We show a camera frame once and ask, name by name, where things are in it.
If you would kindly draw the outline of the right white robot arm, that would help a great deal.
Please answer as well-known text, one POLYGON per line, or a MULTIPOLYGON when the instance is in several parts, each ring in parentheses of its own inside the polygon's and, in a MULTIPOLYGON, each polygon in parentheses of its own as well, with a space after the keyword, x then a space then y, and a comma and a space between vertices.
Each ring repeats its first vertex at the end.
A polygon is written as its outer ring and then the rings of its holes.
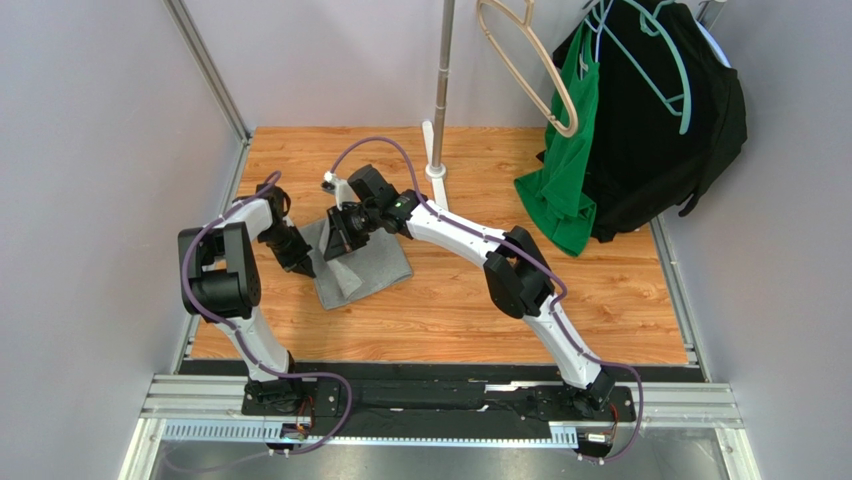
POLYGON ((555 290, 556 277, 527 230, 486 227, 449 212, 418 190, 399 192, 371 165, 347 179, 327 172, 322 187, 336 202, 327 211, 325 259, 351 254, 383 230, 468 260, 482 270, 496 308, 524 321, 545 346, 577 403, 597 411, 607 408, 615 380, 568 319, 555 290))

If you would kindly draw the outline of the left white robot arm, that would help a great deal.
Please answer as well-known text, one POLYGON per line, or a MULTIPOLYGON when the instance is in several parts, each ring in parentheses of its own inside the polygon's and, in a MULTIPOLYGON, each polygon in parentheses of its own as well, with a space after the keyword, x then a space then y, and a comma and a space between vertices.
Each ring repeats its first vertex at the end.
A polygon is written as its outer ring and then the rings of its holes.
POLYGON ((273 335, 259 304, 262 286, 252 244, 270 249, 286 272, 314 278, 311 246, 289 220, 290 198, 261 184, 204 227, 178 233, 181 296, 188 313, 224 332, 248 367, 247 400, 286 411, 305 401, 291 353, 273 335))

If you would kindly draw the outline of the grey cloth napkin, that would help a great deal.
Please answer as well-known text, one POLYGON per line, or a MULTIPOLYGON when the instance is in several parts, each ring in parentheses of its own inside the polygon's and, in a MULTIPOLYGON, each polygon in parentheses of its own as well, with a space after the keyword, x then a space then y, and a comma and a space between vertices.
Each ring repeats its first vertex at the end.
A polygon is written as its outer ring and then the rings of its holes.
POLYGON ((329 239, 327 220, 299 228, 309 246, 316 278, 314 286, 324 310, 334 310, 413 276, 412 268, 394 235, 382 229, 369 236, 366 246, 334 260, 323 254, 329 239))

